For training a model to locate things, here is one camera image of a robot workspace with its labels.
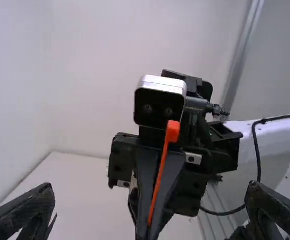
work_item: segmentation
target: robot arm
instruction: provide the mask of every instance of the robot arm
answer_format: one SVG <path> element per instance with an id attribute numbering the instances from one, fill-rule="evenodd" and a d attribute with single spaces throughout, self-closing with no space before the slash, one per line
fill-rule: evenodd
<path id="1" fill-rule="evenodd" d="M 228 121 L 224 126 L 243 137 L 239 144 L 238 164 L 256 160 L 252 124 L 257 120 Z M 275 120 L 255 127 L 261 157 L 290 153 L 290 118 Z"/>

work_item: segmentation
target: orange plastic part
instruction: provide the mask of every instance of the orange plastic part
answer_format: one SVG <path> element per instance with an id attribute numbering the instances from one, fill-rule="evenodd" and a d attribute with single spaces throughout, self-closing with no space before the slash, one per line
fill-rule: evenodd
<path id="1" fill-rule="evenodd" d="M 157 180 L 156 180 L 154 193 L 153 193 L 153 197 L 152 197 L 150 209 L 149 209 L 149 215 L 148 215 L 148 226 L 149 227 L 151 225 L 151 221 L 153 218 L 155 203 L 156 203 L 157 195 L 158 195 L 159 188 L 160 188 L 161 176 L 163 174 L 165 161 L 167 158 L 168 145 L 169 145 L 169 143 L 176 143 L 177 142 L 179 132 L 180 132 L 180 123 L 177 121 L 169 120 L 167 123 L 165 142 L 164 142 L 164 147 L 163 147 L 163 153 L 162 153 L 161 159 L 160 159 L 160 166 L 159 166 L 159 170 L 158 170 Z"/>

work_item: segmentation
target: black cable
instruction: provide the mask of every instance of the black cable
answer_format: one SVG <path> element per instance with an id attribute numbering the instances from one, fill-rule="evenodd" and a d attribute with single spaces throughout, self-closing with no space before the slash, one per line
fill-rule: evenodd
<path id="1" fill-rule="evenodd" d="M 251 126 L 251 132 L 253 135 L 253 140 L 254 140 L 254 146 L 255 146 L 255 153 L 256 153 L 256 160 L 257 160 L 257 181 L 260 182 L 261 179 L 261 164 L 260 164 L 260 154 L 259 154 L 259 147 L 258 147 L 258 142 L 257 142 L 257 136 L 256 136 L 256 125 L 258 124 L 266 124 L 267 122 L 272 122 L 276 120 L 282 120 L 282 119 L 290 119 L 290 115 L 284 115 L 284 116 L 276 116 L 272 118 L 267 118 L 267 119 L 262 119 L 259 121 L 256 121 L 252 124 Z M 225 212 L 216 212 L 216 211 L 210 211 L 208 209 L 205 209 L 204 207 L 200 206 L 201 211 L 214 215 L 214 216 L 228 216 L 231 214 L 235 214 L 240 212 L 245 208 L 245 204 L 242 204 L 240 207 L 231 210 L 231 211 L 225 211 Z"/>

